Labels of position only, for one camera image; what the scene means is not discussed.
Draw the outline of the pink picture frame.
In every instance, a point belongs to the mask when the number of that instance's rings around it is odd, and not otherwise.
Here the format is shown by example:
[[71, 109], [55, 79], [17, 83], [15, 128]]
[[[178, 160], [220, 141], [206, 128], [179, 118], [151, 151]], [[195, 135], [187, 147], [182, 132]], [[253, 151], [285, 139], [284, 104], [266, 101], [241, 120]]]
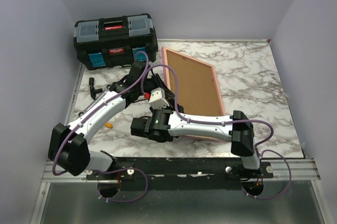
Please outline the pink picture frame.
[[162, 48], [163, 63], [170, 66], [178, 80], [178, 104], [191, 115], [224, 116], [225, 107], [215, 67], [193, 56]]

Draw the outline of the yellow handled screwdriver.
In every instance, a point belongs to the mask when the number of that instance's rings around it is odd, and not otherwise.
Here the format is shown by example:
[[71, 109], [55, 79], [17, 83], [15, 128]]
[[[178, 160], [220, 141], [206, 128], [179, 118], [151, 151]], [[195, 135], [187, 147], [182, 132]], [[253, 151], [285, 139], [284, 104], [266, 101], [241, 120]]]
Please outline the yellow handled screwdriver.
[[113, 128], [113, 125], [110, 124], [110, 123], [105, 123], [105, 126], [106, 126], [107, 128], [109, 128], [109, 129], [112, 129], [112, 128]]

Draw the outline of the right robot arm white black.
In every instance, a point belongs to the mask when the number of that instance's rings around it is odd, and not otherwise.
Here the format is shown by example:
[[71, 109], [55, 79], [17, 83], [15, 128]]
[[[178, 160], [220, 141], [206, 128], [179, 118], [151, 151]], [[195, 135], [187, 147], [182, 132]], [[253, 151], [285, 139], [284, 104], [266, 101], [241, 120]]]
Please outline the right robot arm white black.
[[200, 116], [172, 111], [163, 88], [151, 91], [150, 118], [134, 118], [131, 135], [156, 142], [171, 142], [174, 137], [193, 136], [231, 142], [231, 153], [242, 160], [242, 171], [247, 177], [261, 172], [261, 162], [254, 149], [253, 124], [241, 111], [233, 115]]

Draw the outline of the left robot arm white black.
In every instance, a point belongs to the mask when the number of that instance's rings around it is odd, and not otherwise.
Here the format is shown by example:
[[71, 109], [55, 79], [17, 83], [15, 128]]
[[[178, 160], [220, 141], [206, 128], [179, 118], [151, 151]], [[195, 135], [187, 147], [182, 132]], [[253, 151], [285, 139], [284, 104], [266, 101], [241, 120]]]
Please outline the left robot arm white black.
[[48, 158], [53, 162], [52, 173], [73, 176], [85, 170], [98, 171], [105, 179], [116, 175], [113, 158], [105, 152], [90, 151], [88, 144], [93, 136], [112, 117], [126, 109], [144, 94], [167, 87], [158, 74], [148, 77], [151, 69], [146, 62], [134, 62], [127, 75], [110, 84], [73, 122], [57, 124], [52, 130]]

